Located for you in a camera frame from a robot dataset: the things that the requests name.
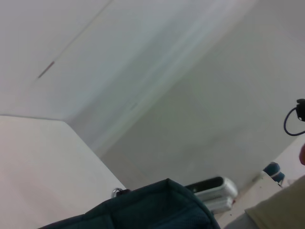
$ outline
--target white surface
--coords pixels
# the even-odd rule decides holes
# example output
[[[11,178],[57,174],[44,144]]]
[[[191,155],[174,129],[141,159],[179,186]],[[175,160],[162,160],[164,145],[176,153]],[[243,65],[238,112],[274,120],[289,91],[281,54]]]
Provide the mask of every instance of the white surface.
[[[228,178],[223,177],[224,182],[218,187],[210,188],[204,191],[196,191],[196,196],[201,201],[206,201],[215,198],[231,197],[236,198],[238,190],[236,185]]]
[[[220,175],[243,188],[294,140],[283,121],[304,97],[305,48],[271,9],[255,5],[102,157],[124,185],[132,175],[115,170],[112,154],[145,177],[133,187]],[[293,115],[287,128],[297,133],[305,125]]]
[[[63,119],[98,152],[117,140],[253,2],[114,0],[7,114]]]
[[[108,0],[0,2],[0,114],[15,105],[107,3]]]
[[[259,178],[250,189],[237,198],[230,211],[222,214],[217,222],[220,228],[224,228],[227,224],[244,213],[244,210],[257,205],[259,202],[268,199],[278,191],[282,190],[279,185],[274,182],[266,173]]]
[[[64,122],[0,116],[0,228],[83,214],[119,180]]]

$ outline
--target white wall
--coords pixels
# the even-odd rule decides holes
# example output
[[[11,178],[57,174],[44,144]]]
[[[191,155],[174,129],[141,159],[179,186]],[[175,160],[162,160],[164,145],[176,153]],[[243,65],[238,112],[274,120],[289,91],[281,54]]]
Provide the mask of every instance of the white wall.
[[[253,2],[112,0],[2,114],[64,120],[100,152]]]
[[[216,175],[242,187],[291,143],[283,120],[304,97],[305,48],[273,10],[259,2],[102,157],[126,187]]]

